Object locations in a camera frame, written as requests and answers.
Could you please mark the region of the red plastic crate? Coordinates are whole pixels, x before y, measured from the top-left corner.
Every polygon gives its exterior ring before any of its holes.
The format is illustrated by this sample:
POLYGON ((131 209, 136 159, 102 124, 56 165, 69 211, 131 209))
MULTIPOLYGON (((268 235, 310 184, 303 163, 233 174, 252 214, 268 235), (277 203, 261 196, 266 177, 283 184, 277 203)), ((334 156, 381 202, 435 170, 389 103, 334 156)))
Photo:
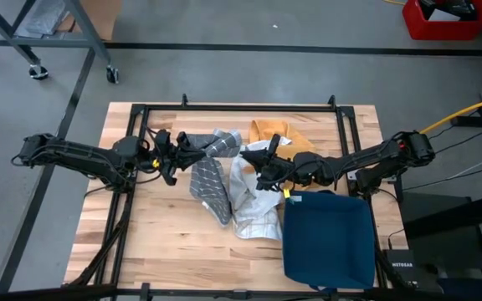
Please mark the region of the red plastic crate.
POLYGON ((403 19, 409 35, 415 40, 467 41, 482 33, 482 0, 471 0, 477 18, 472 21, 429 21, 425 18, 420 0, 407 0, 403 19))

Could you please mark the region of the navy fabric storage bin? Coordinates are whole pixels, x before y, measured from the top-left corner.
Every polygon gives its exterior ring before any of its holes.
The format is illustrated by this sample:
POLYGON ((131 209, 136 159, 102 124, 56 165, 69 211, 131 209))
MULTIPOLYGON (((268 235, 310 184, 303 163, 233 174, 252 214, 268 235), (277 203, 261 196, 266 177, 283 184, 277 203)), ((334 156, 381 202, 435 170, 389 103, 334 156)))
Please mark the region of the navy fabric storage bin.
POLYGON ((312 288, 372 288, 375 236, 367 202, 329 191, 292 191, 285 199, 285 276, 312 288))

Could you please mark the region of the white paper sheet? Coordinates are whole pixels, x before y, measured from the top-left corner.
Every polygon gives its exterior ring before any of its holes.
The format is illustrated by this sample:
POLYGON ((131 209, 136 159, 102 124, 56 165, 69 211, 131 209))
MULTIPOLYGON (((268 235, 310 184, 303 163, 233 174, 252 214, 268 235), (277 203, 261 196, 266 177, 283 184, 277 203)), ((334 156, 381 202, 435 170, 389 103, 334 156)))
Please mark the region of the white paper sheet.
POLYGON ((458 22, 460 19, 461 17, 458 15, 447 13, 439 9, 434 9, 428 17, 429 22, 458 22))

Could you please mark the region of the mustard orange towel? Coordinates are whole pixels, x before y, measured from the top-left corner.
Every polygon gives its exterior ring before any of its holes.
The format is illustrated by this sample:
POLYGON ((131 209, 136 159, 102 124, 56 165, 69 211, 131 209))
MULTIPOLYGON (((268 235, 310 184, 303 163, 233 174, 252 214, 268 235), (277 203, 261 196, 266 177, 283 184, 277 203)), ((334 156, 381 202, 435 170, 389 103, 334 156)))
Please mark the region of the mustard orange towel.
POLYGON ((283 120, 253 120, 249 127, 249 143, 271 140, 273 135, 281 136, 276 154, 283 159, 293 159, 300 152, 315 152, 315 146, 295 127, 283 120))

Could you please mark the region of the grey plastic bag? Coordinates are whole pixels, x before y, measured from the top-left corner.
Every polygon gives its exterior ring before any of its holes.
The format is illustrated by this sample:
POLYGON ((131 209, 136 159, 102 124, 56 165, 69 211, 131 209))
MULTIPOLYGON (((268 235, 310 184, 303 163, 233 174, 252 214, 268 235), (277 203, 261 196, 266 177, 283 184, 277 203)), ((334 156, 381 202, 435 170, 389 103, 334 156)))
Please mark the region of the grey plastic bag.
POLYGON ((53 35, 68 13, 64 0, 37 0, 15 34, 22 38, 53 35))

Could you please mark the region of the white checked towel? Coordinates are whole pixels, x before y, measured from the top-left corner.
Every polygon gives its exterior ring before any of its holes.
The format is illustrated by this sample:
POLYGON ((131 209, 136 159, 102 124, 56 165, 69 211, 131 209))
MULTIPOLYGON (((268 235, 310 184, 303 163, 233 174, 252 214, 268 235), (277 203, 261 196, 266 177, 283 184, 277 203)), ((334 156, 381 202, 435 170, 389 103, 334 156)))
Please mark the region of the white checked towel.
POLYGON ((257 190, 257 178, 254 167, 240 154, 233 158, 228 195, 235 235, 242 239, 281 241, 283 234, 277 206, 284 198, 275 191, 257 190))

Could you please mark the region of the black device in crate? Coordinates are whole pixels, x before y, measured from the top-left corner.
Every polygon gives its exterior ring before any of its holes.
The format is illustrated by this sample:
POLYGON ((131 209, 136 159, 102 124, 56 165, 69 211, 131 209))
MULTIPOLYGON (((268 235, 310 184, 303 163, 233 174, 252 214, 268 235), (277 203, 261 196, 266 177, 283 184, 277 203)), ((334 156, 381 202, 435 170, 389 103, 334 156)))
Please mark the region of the black device in crate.
POLYGON ((418 0, 418 5, 427 20, 434 9, 458 15, 460 21, 475 21, 478 17, 471 0, 418 0))

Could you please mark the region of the black Netgear network switch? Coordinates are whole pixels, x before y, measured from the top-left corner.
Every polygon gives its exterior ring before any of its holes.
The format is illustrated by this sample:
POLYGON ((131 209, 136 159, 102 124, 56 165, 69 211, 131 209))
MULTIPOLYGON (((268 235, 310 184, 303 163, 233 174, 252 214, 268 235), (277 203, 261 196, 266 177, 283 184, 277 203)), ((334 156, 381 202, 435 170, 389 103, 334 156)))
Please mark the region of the black Netgear network switch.
POLYGON ((388 249, 383 251, 388 262, 399 276, 408 284, 418 286, 416 265, 413 252, 405 249, 388 249))

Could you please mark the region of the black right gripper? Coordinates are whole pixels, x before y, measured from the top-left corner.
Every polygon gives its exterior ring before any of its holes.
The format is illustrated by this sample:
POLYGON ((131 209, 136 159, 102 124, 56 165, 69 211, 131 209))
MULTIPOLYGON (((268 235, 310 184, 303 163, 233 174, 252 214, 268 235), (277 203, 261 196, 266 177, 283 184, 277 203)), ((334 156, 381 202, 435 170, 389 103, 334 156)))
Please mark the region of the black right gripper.
POLYGON ((284 159, 276 154, 281 136, 274 134, 267 150, 243 150, 240 155, 252 166, 261 166, 259 171, 258 190, 275 191, 280 183, 284 183, 295 169, 291 159, 284 159))

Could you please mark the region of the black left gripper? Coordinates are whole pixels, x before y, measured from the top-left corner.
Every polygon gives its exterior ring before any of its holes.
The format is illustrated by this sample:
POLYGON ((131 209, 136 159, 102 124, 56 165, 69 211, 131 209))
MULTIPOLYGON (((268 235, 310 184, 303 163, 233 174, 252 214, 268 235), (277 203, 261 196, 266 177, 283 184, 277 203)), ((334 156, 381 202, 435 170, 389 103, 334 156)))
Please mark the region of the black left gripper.
MULTIPOLYGON (((154 142, 155 161, 158 162, 157 170, 169 186, 175 186, 177 178, 174 176, 177 169, 177 148, 171 143, 171 133, 167 130, 159 130, 152 136, 154 142)), ((180 131, 177 136, 179 147, 191 147, 190 140, 184 131, 180 131)), ((186 170, 207 154, 203 150, 182 150, 181 169, 186 170)))

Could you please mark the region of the grey checked towel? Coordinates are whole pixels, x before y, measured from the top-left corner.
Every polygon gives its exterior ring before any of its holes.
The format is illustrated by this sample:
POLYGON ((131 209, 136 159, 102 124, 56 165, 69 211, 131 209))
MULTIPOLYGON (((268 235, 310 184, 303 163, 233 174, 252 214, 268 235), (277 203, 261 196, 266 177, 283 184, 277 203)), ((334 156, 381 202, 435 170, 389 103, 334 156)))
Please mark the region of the grey checked towel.
POLYGON ((218 158, 235 157, 243 142, 238 130, 215 129, 212 134, 188 134, 194 148, 203 151, 204 157, 192 165, 189 192, 226 227, 232 219, 226 176, 218 158))

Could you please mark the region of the grey metal cart frame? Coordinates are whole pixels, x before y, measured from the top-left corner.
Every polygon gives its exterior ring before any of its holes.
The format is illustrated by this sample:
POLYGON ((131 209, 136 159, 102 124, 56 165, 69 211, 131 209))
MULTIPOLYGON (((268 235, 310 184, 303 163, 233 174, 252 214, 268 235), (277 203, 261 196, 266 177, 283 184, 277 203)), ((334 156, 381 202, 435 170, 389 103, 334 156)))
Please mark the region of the grey metal cart frame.
POLYGON ((24 57, 29 64, 41 66, 41 60, 35 55, 32 47, 47 48, 92 48, 96 56, 103 59, 108 68, 113 69, 112 58, 100 35, 95 30, 94 25, 83 8, 80 0, 63 0, 64 7, 69 10, 69 14, 77 22, 83 35, 82 39, 70 38, 20 38, 16 36, 16 30, 27 16, 37 0, 26 0, 22 9, 19 11, 15 21, 10 24, 0 13, 0 46, 11 47, 24 57))

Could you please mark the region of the black equipment stand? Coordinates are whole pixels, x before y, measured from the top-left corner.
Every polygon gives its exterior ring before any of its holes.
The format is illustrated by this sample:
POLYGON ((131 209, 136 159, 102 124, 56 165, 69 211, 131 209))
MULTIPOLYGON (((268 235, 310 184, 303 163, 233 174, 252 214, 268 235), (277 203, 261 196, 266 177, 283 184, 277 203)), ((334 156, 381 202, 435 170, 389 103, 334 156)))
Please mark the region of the black equipment stand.
POLYGON ((482 198, 404 192, 400 210, 419 289, 445 294, 440 278, 482 279, 482 198))

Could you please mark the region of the navy blue seat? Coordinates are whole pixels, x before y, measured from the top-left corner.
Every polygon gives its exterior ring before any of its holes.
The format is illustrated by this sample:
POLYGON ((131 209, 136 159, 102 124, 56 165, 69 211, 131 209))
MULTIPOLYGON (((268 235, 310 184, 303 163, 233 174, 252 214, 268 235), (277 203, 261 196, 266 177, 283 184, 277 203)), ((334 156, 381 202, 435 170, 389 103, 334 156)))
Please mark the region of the navy blue seat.
POLYGON ((437 283, 447 295, 466 300, 482 301, 482 279, 440 278, 437 283))

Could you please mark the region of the brown cardboard box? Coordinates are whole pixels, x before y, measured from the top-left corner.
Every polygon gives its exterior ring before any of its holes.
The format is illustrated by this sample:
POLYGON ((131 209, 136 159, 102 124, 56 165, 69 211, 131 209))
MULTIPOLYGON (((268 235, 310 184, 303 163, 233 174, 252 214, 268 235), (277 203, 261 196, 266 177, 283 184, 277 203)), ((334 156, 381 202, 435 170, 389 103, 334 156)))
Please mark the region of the brown cardboard box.
MULTIPOLYGON (((80 4, 100 38, 106 41, 112 40, 115 21, 121 12, 122 0, 80 0, 80 4)), ((82 33, 71 13, 66 14, 57 31, 82 33)))

